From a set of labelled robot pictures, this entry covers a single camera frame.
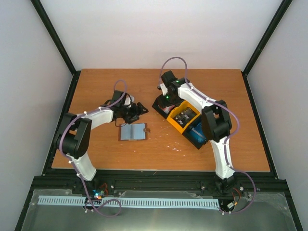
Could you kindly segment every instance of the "robotic arm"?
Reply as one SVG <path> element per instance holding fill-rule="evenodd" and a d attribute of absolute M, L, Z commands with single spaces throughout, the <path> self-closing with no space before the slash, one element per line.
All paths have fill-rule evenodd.
<path fill-rule="evenodd" d="M 106 101 L 105 104 L 101 105 L 98 110 L 96 110 L 96 112 L 90 114 L 86 113 L 85 116 L 78 119 L 75 124 L 70 127 L 70 132 L 68 132 L 64 138 L 62 150 L 65 155 L 70 157 L 72 160 L 69 163 L 73 162 L 85 180 L 92 180 L 96 174 L 96 169 L 92 165 L 88 156 L 91 130 L 102 124 L 115 121 L 118 118 L 122 118 L 126 123 L 130 124 L 137 121 L 139 115 L 148 112 L 148 109 L 146 109 L 141 103 L 134 103 L 133 97 L 128 94 L 126 94 L 122 100 L 114 106 L 104 109 L 104 106 L 106 106 L 107 103 L 117 101 L 122 94 L 123 92 L 115 90 L 111 100 Z M 59 149 L 60 139 L 64 130 L 76 117 L 77 115 L 72 113 L 66 113 L 64 115 L 53 140 L 57 149 Z"/>
<path fill-rule="evenodd" d="M 161 107 L 168 107 L 171 105 L 179 104 L 182 100 L 189 102 L 194 106 L 200 113 L 202 118 L 202 131 L 206 138 L 210 140 L 214 158 L 216 162 L 216 174 L 219 176 L 225 184 L 230 184 L 233 180 L 234 170 L 231 169 L 232 162 L 229 149 L 229 140 L 226 142 L 227 146 L 227 160 L 224 153 L 224 141 L 227 136 L 230 135 L 230 129 L 232 128 L 229 113 L 222 110 L 220 107 L 208 102 L 216 100 L 204 95 L 198 89 L 196 89 L 192 83 L 187 85 L 185 79 L 177 79 L 171 71 L 165 72 L 161 79 L 163 83 L 159 85 L 159 89 L 162 90 L 162 95 L 159 99 Z M 200 97 L 198 94 L 192 91 L 192 88 L 196 90 L 205 99 Z M 224 101 L 218 101 L 217 103 L 227 107 Z"/>

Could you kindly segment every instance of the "brown table surface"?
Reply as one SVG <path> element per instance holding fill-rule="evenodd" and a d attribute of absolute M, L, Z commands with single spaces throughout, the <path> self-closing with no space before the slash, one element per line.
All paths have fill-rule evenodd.
<path fill-rule="evenodd" d="M 184 70 L 173 70 L 183 77 Z M 124 79 L 128 93 L 141 102 L 149 113 L 136 123 L 147 123 L 151 133 L 144 141 L 118 141 L 115 123 L 103 124 L 91 131 L 88 149 L 97 169 L 214 171 L 215 160 L 210 143 L 200 150 L 161 117 L 152 104 L 161 94 L 157 87 L 158 69 L 83 69 L 70 112 L 82 113 L 103 104 L 113 95 L 116 80 Z M 223 99 L 238 116 L 241 127 L 230 140 L 232 163 L 244 171 L 270 171 L 257 124 L 240 70 L 190 69 L 188 79 L 209 97 Z M 117 89 L 123 90 L 123 83 Z M 232 120 L 232 131 L 236 127 Z M 72 168 L 56 153 L 53 168 Z"/>

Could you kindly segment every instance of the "gray wall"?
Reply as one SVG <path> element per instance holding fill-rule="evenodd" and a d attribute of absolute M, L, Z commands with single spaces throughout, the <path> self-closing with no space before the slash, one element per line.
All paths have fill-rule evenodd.
<path fill-rule="evenodd" d="M 0 230 L 14 230 L 40 175 L 71 75 L 30 0 L 0 7 Z"/>
<path fill-rule="evenodd" d="M 42 0 L 77 69 L 242 69 L 281 0 Z M 183 68 L 178 61 L 166 68 Z"/>
<path fill-rule="evenodd" d="M 308 1 L 293 1 L 248 79 L 279 177 L 308 230 Z"/>

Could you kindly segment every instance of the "black metal frame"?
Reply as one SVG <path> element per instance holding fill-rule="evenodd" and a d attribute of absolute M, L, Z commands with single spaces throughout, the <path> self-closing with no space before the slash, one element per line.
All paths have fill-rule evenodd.
<path fill-rule="evenodd" d="M 67 67 L 72 73 L 72 82 L 64 102 L 58 125 L 56 127 L 57 130 L 63 115 L 69 111 L 80 76 L 80 71 L 75 70 L 40 0 L 31 0 L 31 2 L 33 3 L 52 40 L 62 55 L 62 58 L 64 59 Z M 261 125 L 260 118 L 257 113 L 257 108 L 247 80 L 247 76 L 250 70 L 257 61 L 259 55 L 263 51 L 265 45 L 267 44 L 269 38 L 271 37 L 291 2 L 292 0 L 283 0 L 281 2 L 261 41 L 256 47 L 256 50 L 251 56 L 246 68 L 242 72 L 242 75 L 270 167 L 270 172 L 268 173 L 251 172 L 249 174 L 253 178 L 256 187 L 262 192 L 283 192 L 285 194 L 293 216 L 293 220 L 295 222 L 295 226 L 298 230 L 303 230 L 288 185 L 285 180 L 278 179 L 275 165 L 270 154 L 269 146 L 267 144 L 263 127 Z M 51 167 L 55 152 L 56 148 L 51 145 L 42 176 L 34 177 L 33 179 L 28 197 L 25 201 L 25 206 L 21 212 L 18 224 L 15 229 L 16 231 L 19 231 L 22 228 L 22 224 L 25 219 L 34 189 L 71 189 L 75 193 L 84 194 L 80 180 L 76 176 L 76 173 L 73 169 L 53 169 Z M 251 191 L 253 189 L 251 182 L 246 176 L 238 173 L 236 173 L 235 176 L 237 179 L 236 184 L 238 187 L 243 186 L 246 191 Z M 210 185 L 217 177 L 214 172 L 97 170 L 96 177 L 103 179 L 105 182 L 108 182 L 108 185 L 114 185 L 112 189 L 108 189 L 108 191 L 114 195 L 117 195 L 117 193 L 126 190 L 174 191 L 176 189 L 177 191 L 189 191 L 202 196 L 213 196 L 217 199 L 230 198 L 229 195 L 218 194 L 218 192 L 211 191 L 209 188 L 204 189 L 203 186 Z"/>

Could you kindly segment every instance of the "white vent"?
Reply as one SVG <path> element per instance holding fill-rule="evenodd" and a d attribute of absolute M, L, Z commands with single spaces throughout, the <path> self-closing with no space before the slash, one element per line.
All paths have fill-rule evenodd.
<path fill-rule="evenodd" d="M 117 199 L 124 208 L 203 208 L 218 209 L 217 199 L 165 199 L 165 198 L 114 198 L 106 197 L 102 201 L 93 202 L 95 206 L 110 200 Z M 86 197 L 75 196 L 39 196 L 38 205 L 70 205 L 84 206 Z M 111 201 L 106 207 L 118 207 L 119 204 Z"/>

